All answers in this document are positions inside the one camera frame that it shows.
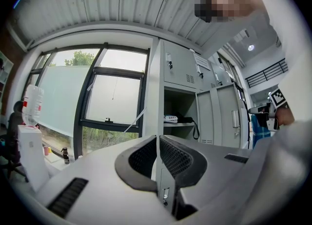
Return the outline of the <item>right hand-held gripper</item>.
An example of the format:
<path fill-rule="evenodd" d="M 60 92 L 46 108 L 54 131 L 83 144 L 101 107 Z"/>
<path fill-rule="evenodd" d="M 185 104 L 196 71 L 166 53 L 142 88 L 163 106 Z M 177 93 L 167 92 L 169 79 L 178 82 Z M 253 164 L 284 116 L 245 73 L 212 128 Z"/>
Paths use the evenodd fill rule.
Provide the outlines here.
<path fill-rule="evenodd" d="M 281 125 L 289 124 L 290 109 L 288 109 L 288 103 L 279 88 L 270 92 L 269 100 L 268 105 L 250 108 L 248 113 L 254 115 L 268 113 L 268 130 L 277 131 Z"/>

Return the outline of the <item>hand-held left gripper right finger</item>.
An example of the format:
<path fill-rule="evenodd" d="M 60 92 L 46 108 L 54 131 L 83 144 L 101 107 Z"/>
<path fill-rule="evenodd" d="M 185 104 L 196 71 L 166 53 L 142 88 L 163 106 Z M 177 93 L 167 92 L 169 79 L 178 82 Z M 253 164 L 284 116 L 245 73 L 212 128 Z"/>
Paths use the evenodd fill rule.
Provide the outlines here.
<path fill-rule="evenodd" d="M 203 208 L 247 163 L 251 151 L 159 137 L 159 197 L 181 220 Z"/>

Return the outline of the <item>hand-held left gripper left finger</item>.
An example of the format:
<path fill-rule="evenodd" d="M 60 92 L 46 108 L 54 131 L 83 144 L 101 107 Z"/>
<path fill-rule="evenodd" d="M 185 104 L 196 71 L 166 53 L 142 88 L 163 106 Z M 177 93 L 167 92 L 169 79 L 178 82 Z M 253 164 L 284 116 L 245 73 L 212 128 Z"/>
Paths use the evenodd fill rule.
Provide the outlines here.
<path fill-rule="evenodd" d="M 175 218 L 151 179 L 156 136 L 96 150 L 77 159 L 36 193 L 53 225 L 169 225 Z"/>

